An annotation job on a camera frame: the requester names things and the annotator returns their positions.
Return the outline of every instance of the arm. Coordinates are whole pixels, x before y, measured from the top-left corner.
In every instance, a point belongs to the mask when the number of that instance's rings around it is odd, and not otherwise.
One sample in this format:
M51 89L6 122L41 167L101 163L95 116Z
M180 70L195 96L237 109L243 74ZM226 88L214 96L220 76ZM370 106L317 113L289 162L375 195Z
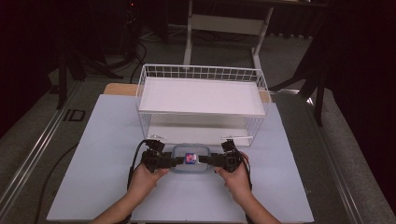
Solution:
M146 166L137 166L126 194L96 217L91 224L109 224L123 221L149 195L157 181L167 173L167 169L161 169L152 174Z
M226 170L220 167L215 167L215 171L221 177L223 177L225 186L233 195L233 200L242 207L247 216L250 217L250 219L255 224L280 223L254 197L250 190L248 184L248 175L243 164L240 164L239 167L232 173L228 173Z

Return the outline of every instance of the clear plastic tray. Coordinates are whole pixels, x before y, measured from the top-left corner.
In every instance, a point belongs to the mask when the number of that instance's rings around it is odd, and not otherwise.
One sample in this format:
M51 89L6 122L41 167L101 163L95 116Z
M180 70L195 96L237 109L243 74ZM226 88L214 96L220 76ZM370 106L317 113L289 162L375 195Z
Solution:
M207 163L200 163L199 156L209 156L209 147L202 144L180 144L173 148L172 157L184 157L183 164L172 168L175 173L201 174L208 170Z

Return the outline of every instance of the person's left hand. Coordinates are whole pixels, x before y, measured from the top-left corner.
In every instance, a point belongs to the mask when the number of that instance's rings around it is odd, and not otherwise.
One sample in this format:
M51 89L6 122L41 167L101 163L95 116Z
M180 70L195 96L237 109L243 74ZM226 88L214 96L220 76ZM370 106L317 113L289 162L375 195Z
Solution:
M134 170L127 195L133 195L137 204L141 204L157 185L157 181L168 172L169 169L160 169L151 173L144 164L140 164Z

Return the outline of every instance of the wire rack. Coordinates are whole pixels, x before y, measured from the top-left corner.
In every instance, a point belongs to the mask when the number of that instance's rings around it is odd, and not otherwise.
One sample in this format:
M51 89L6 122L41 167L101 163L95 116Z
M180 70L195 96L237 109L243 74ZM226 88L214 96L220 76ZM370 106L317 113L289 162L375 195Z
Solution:
M251 69L251 68L238 68L238 67L219 67L219 66L197 66L197 65L171 65L171 64L145 64L142 68L141 76L139 79L138 88L136 91L136 107L139 114L143 135L146 138L156 139L156 138L165 138L165 136L161 136L156 133L149 133L149 127L151 123L151 117L155 113L144 113L139 111L139 106L141 104L142 95L145 90L145 83L148 77L165 77L165 78L187 78L187 79L207 79L207 80L221 80L221 81L236 81L236 82L254 82L257 86L257 90L262 98L262 106L265 112L265 115L268 113L269 104L271 103L271 97L265 82L265 78L262 70L260 69ZM164 115L167 116L168 119L172 118L176 120L177 118L182 121L186 119L190 119L191 115L187 116L175 116L175 115ZM201 116L199 119L205 119L208 117ZM247 134L244 136L234 136L230 134L222 135L219 138L219 141L222 141L225 138L246 138L248 141L248 145L251 145L254 136L257 131L260 129L262 122L264 120L263 117L244 117L240 118L243 121L243 125L247 131Z

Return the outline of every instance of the white table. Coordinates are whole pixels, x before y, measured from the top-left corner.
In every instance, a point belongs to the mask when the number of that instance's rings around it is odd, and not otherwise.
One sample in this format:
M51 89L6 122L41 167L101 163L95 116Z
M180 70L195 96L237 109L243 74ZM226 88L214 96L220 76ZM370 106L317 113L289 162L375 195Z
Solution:
M143 140L134 102L133 96L100 95L48 220L91 220L126 192L135 148ZM209 147L222 152L220 146ZM253 193L274 216L283 223L314 220L275 104L252 146L239 149L249 156ZM132 220L246 222L223 184L213 170L202 175L169 173L134 211Z

